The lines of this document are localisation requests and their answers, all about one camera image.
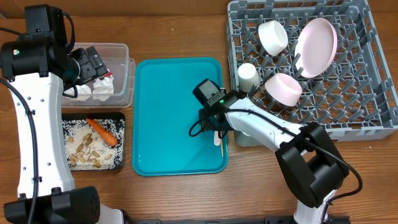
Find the orange carrot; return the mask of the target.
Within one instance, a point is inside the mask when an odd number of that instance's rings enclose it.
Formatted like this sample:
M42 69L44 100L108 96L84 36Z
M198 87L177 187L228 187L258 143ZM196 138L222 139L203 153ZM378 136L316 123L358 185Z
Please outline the orange carrot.
M101 136L101 138L110 146L116 146L118 140L107 130L105 130L96 121L86 118L86 122Z

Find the white plastic fork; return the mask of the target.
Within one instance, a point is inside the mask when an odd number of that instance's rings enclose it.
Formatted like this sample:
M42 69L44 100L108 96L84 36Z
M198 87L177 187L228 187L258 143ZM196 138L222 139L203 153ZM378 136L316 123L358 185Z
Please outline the white plastic fork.
M219 146L221 144L221 139L219 138L219 132L214 132L214 145Z

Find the white bowl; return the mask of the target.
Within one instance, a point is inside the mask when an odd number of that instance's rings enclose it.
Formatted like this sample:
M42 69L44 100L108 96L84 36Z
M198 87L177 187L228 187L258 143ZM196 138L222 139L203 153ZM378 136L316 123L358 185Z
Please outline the white bowl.
M265 22L258 27L259 40L271 56L281 53L288 45L288 36L282 24L277 21Z

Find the small pink bowl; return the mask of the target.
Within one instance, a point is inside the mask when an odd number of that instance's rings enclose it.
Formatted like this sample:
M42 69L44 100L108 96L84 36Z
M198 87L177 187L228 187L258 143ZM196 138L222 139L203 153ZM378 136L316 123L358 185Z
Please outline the small pink bowl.
M286 106L295 106L302 95L299 82L284 73L276 73L268 79L265 89L273 99Z

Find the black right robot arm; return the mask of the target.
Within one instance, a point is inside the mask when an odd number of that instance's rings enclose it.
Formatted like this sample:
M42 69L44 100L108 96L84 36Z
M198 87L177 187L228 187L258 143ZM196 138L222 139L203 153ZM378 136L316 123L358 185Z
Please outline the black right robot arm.
M193 95L202 105L195 122L199 132L223 138L240 131L274 152L285 182L297 199L291 216L268 216L265 223L349 223L349 217L328 214L328 207L349 174L326 130L316 122L290 123L256 106L242 91L227 92L204 79Z

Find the pink plate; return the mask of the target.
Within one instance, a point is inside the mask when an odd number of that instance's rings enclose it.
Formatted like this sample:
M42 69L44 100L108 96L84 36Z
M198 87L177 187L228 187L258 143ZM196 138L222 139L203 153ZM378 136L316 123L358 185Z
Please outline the pink plate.
M300 54L295 66L303 68L301 76L313 78L325 72L335 57L337 43L336 30L328 20L311 20L302 29L295 47L295 55Z

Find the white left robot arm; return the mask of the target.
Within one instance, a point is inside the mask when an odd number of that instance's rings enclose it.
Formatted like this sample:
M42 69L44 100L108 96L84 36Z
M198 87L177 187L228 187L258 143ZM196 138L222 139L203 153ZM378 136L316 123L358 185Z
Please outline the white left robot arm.
M62 98L107 73L93 47L76 49L70 16L46 4L25 8L26 32L1 47L1 83L17 116L21 172L17 200L4 205L11 223L127 223L100 202L93 186L76 188L62 128Z

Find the white plastic cup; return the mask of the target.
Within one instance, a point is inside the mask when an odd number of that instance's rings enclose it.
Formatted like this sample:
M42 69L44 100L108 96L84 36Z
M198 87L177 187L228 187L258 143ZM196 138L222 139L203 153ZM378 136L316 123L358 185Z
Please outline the white plastic cup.
M238 68L239 89L249 93L253 86L260 87L260 77L256 67L251 63L244 63Z

